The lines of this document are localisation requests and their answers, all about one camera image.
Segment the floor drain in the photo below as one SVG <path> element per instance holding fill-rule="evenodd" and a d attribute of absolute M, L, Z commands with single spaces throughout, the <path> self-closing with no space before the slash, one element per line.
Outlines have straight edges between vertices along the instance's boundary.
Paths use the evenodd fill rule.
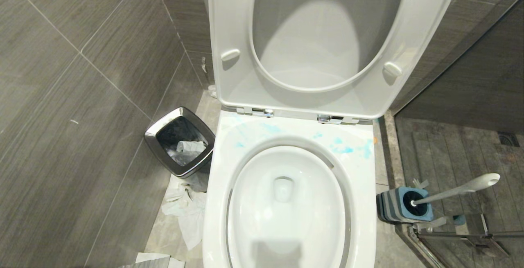
<path fill-rule="evenodd" d="M 517 136 L 513 133 L 498 132 L 498 139 L 502 145 L 520 147 Z"/>

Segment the toilet seat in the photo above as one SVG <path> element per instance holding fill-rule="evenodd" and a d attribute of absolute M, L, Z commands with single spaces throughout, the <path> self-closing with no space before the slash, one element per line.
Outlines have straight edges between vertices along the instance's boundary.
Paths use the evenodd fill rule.
<path fill-rule="evenodd" d="M 322 268 L 373 267 L 373 128 L 363 123 L 389 108 L 450 1 L 209 0 L 217 96 L 230 111 L 220 115 L 208 184 L 206 268 L 279 267 L 275 261 L 282 259 L 291 261 L 284 266 L 299 268 L 309 268 L 308 263 Z M 262 208 L 279 212 L 277 217 L 288 212 L 277 205 L 286 201 L 292 188 L 278 178 L 311 184 L 286 167 L 269 171 L 274 183 L 283 185 L 282 194 L 277 202 L 273 194 L 271 203 L 257 203 L 270 198 L 272 184 L 260 176 L 262 190 L 246 186 L 245 181 L 256 180 L 247 176 L 263 171 L 253 170 L 253 163 L 263 164 L 264 156 L 284 160 L 290 152 L 309 159 L 315 165 L 311 171 L 323 173 L 321 190 L 339 187 L 325 198 L 339 210 L 323 211 L 334 228 L 324 234 L 324 241 L 313 243 L 307 237 L 318 234 L 315 228 L 321 226 L 322 216 L 312 216 L 310 228 L 296 233 L 273 233 L 271 226 L 281 229 L 285 222 L 268 218 L 255 220 L 256 226 L 266 224 L 264 228 L 243 230 L 247 221 L 264 215 Z M 252 206 L 243 195 L 255 201 Z M 335 236 L 342 225 L 343 238 Z M 325 244 L 325 253 L 332 255 L 315 253 L 313 244 L 319 249 Z M 297 247 L 307 254 L 297 253 Z M 279 255 L 273 253 L 278 249 Z M 261 254 L 270 261 L 260 260 Z"/>
<path fill-rule="evenodd" d="M 284 11 L 286 10 L 284 4 L 288 1 L 293 0 L 284 0 L 282 3 L 268 0 L 267 3 L 260 3 L 260 5 L 255 5 L 256 0 L 209 0 L 213 69 L 217 94 L 220 102 L 225 106 L 238 108 L 246 113 L 250 113 L 253 108 L 272 109 L 275 114 L 286 111 L 310 119 L 316 119 L 316 115 L 335 115 L 344 117 L 344 122 L 381 117 L 408 80 L 451 0 L 400 0 L 397 12 L 388 13 L 388 16 L 394 17 L 393 23 L 389 29 L 386 29 L 384 41 L 379 40 L 382 43 L 380 49 L 373 51 L 369 64 L 360 71 L 350 70 L 352 67 L 347 62 L 342 67 L 337 65 L 339 67 L 337 70 L 340 72 L 349 70 L 347 74 L 339 76 L 340 83 L 311 89 L 298 83 L 286 85 L 283 79 L 272 77 L 268 72 L 269 65 L 261 63 L 260 60 L 260 57 L 265 56 L 257 54 L 255 50 L 254 37 L 276 36 L 277 39 L 285 41 L 293 35 L 265 31 L 275 27 L 271 22 L 278 20 L 279 17 L 271 18 L 270 22 L 259 28 L 254 28 L 253 25 L 254 11 L 258 13 L 266 8 L 275 9 L 275 12 Z M 326 5 L 333 5 L 331 1 L 326 0 Z M 359 5 L 361 16 L 375 14 L 373 7 L 381 7 L 380 11 L 388 7 L 387 0 L 377 0 L 375 3 L 372 3 L 375 0 L 355 1 L 370 3 L 369 6 L 366 3 Z M 257 10 L 257 5 L 262 7 L 260 11 Z M 341 37 L 342 34 L 338 35 L 337 32 L 330 33 L 333 29 L 332 24 L 325 24 L 322 18 L 303 19 L 300 16 L 302 14 L 300 9 L 309 9 L 309 7 L 316 7 L 316 4 L 307 0 L 303 5 L 298 5 L 296 11 L 288 11 L 285 14 L 291 14 L 286 20 L 280 18 L 282 24 L 292 20 L 296 14 L 299 17 L 294 20 L 295 24 L 290 29 L 309 24 L 309 29 L 319 29 L 322 36 L 330 36 L 329 38 L 311 37 L 307 40 L 335 41 Z M 337 15 L 350 10 L 343 6 L 338 8 L 334 6 L 334 9 L 333 12 Z M 352 20 L 350 15 L 348 15 L 348 23 Z M 378 17 L 373 20 L 380 21 L 380 19 L 381 17 Z M 365 24 L 363 25 L 361 29 L 349 28 L 348 31 L 365 33 L 382 30 L 380 26 L 377 26 L 377 29 L 367 30 Z M 361 44 L 363 43 L 359 42 L 355 48 L 361 48 Z M 327 46 L 318 54 L 328 53 L 335 56 L 337 51 L 333 48 Z M 332 62 L 325 56 L 313 57 L 309 53 L 296 57 L 295 61 L 314 65 L 323 59 L 328 63 Z M 268 64 L 287 66 L 288 63 L 280 58 L 276 63 Z M 329 72 L 331 67 L 328 66 L 325 70 Z M 311 79 L 312 82 L 318 80 L 307 69 L 293 75 L 300 80 Z"/>
<path fill-rule="evenodd" d="M 228 111 L 221 111 L 208 184 L 203 239 L 204 266 L 245 267 L 238 258 L 229 257 L 239 257 L 240 254 L 236 252 L 236 230 L 228 229 L 235 184 L 250 160 L 256 159 L 267 149 L 279 146 L 293 146 L 308 151 L 326 165 L 332 165 L 329 168 L 337 179 L 344 201 L 346 234 L 337 239 L 341 242 L 337 242 L 339 250 L 333 254 L 335 261 L 332 266 L 322 267 L 338 268 L 341 263 L 342 267 L 372 267 L 376 240 L 372 126 L 339 126 L 306 119 L 238 115 Z"/>

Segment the toilet flush hole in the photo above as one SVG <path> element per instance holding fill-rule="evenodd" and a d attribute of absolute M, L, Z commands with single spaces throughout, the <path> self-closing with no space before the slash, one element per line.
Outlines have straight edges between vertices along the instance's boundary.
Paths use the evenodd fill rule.
<path fill-rule="evenodd" d="M 293 188 L 293 179 L 286 176 L 277 177 L 273 182 L 273 192 L 275 200 L 280 203 L 289 202 L 293 195 Z"/>

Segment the toilet paper on floor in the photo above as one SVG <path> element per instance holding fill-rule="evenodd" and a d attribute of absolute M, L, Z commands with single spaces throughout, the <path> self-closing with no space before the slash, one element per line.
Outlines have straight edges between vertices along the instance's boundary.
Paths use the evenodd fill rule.
<path fill-rule="evenodd" d="M 201 240 L 204 229 L 206 193 L 196 192 L 182 179 L 172 175 L 162 212 L 178 216 L 178 226 L 182 232 L 187 250 L 193 249 Z"/>

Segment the crumpled tissue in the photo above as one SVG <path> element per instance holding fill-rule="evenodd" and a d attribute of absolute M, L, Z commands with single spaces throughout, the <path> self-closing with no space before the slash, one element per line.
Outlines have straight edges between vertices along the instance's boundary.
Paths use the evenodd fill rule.
<path fill-rule="evenodd" d="M 176 151 L 167 149 L 167 154 L 179 165 L 185 166 L 206 150 L 203 141 L 179 141 Z"/>
<path fill-rule="evenodd" d="M 162 205 L 162 212 L 178 216 L 178 226 L 187 250 L 193 249 L 203 236 L 206 193 L 194 191 L 186 181 L 172 175 L 165 200 L 167 203 Z"/>

